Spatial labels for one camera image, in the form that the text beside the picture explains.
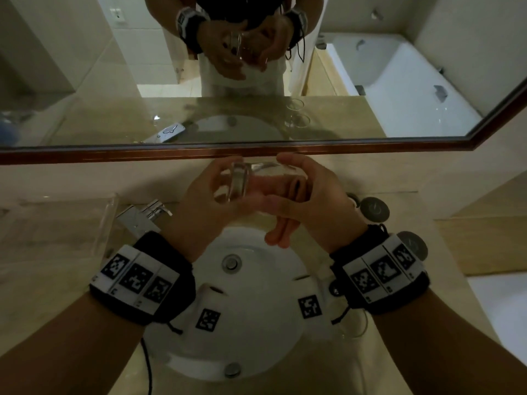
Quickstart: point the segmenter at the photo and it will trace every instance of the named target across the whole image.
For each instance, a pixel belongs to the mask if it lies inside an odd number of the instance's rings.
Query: person
[[[234,202],[215,199],[214,192],[229,181],[222,172],[237,158],[216,159],[190,185],[162,236],[193,263],[226,225],[254,211],[304,225],[331,254],[368,230],[333,172],[300,154],[279,154],[277,159],[307,174],[305,202],[287,197],[294,176],[258,179],[245,197]],[[280,238],[267,240],[273,243]],[[430,289],[396,310],[374,314],[373,319],[416,395],[527,393],[527,367]],[[0,358],[2,392],[106,394],[144,329],[86,293]]]
[[[291,0],[145,2],[154,19],[198,55],[203,97],[283,96],[286,52],[313,31],[324,6],[324,0],[296,0],[282,14]],[[252,58],[233,55],[231,37],[241,32]]]

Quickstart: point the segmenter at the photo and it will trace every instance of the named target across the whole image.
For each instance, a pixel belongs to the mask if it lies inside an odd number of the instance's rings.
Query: wall socket
[[[118,24],[126,23],[121,8],[110,8],[110,13],[112,14],[113,20]]]

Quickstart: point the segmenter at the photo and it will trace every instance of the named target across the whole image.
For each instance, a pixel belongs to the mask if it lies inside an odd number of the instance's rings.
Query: white bathtub
[[[464,136],[479,113],[399,35],[324,33],[327,51],[348,92],[364,86],[387,137]],[[442,86],[443,102],[436,94]]]

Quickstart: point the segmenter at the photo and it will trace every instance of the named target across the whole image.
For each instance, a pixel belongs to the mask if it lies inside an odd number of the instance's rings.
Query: wrist strap
[[[380,226],[370,226],[331,257],[338,288],[354,309],[386,313],[410,303],[430,285],[423,263],[399,237],[387,238]]]
[[[89,285],[111,311],[139,325],[167,323],[195,299],[192,265],[160,234],[124,245]]]
[[[206,20],[207,17],[204,13],[191,7],[182,8],[175,19],[179,37],[196,54],[203,52],[198,43],[197,34],[199,25]]]
[[[291,38],[291,42],[289,43],[289,50],[291,50],[303,37],[306,36],[307,15],[306,12],[302,11],[297,6],[294,6],[291,10],[284,13],[284,16],[291,19],[295,29],[293,32],[293,37]]]

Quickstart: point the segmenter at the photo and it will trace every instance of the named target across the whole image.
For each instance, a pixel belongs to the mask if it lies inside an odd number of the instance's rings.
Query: marble countertop
[[[96,108],[77,100],[65,114],[47,145],[102,145],[139,143],[162,128],[180,122],[188,129],[174,143],[254,142],[280,140],[338,140],[385,138],[377,118],[365,97],[300,97],[302,110],[287,109],[289,97],[185,97],[123,98],[110,100]],[[291,113],[309,117],[308,127],[288,127]],[[160,121],[154,125],[152,117]],[[205,132],[197,135],[192,123],[217,115],[243,115],[261,119],[275,127],[267,135],[251,131],[234,138],[228,132]]]
[[[478,300],[441,238],[435,223],[416,193],[377,195],[390,208],[386,226],[391,232],[413,231],[425,240],[429,256],[425,261],[432,289],[471,324],[497,340]],[[235,225],[267,231],[273,218],[253,215]],[[292,249],[310,273],[329,266],[328,255],[301,227],[291,239]],[[118,247],[130,237],[122,226],[113,225],[106,249]],[[30,269],[0,269],[0,297],[18,300],[0,306],[0,353],[27,337],[79,297],[101,263],[100,257],[62,261]],[[306,338],[269,371],[228,383],[208,383],[187,378],[152,359],[154,394],[411,394],[369,318],[369,328],[358,340],[312,343]],[[148,376],[141,347],[135,350],[112,395],[147,392]]]

